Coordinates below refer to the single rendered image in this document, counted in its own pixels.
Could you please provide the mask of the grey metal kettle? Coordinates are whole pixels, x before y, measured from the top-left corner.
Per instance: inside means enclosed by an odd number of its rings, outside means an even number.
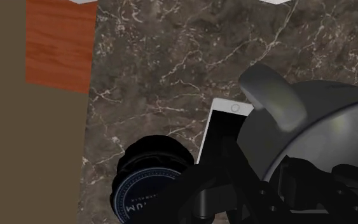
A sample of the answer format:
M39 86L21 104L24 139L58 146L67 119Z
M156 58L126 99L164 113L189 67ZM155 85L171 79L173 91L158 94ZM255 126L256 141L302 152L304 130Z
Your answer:
M264 64L239 77L254 109L237 144L259 179L268 181L285 156L305 159L329 172L358 167L358 86L337 81L288 83Z

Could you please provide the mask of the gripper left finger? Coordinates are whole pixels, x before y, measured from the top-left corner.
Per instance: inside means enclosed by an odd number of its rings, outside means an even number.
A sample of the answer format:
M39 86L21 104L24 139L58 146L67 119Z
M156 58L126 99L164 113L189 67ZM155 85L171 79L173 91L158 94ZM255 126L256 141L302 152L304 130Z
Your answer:
M291 211L252 170L236 141L226 137L219 157L193 165L161 191L131 224L212 224L226 212L230 224L291 224Z

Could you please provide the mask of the white smartphone with black screen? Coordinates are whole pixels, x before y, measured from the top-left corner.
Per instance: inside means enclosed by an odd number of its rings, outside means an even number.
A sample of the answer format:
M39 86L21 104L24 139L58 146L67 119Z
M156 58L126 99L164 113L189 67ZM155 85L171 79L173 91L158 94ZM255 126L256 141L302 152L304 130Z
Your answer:
M223 138L237 139L245 119L253 109L251 104L244 102L214 98L196 164L204 164L218 157Z

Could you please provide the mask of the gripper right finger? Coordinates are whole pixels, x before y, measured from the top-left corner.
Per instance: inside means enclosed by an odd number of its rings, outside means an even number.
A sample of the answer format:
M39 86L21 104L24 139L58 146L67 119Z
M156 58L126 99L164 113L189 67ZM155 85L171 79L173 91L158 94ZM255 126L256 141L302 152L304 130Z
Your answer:
M316 210L320 204L335 224L358 224L358 167L340 164L329 173L286 156L280 164L279 192L295 211Z

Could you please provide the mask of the black jar with blue lid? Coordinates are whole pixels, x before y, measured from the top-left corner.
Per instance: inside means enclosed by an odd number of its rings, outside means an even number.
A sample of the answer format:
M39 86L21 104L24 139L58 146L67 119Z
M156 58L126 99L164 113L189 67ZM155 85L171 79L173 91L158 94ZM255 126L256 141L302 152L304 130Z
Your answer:
M145 136L132 143L117 164L109 202L121 224L157 197L188 167L194 158L169 136Z

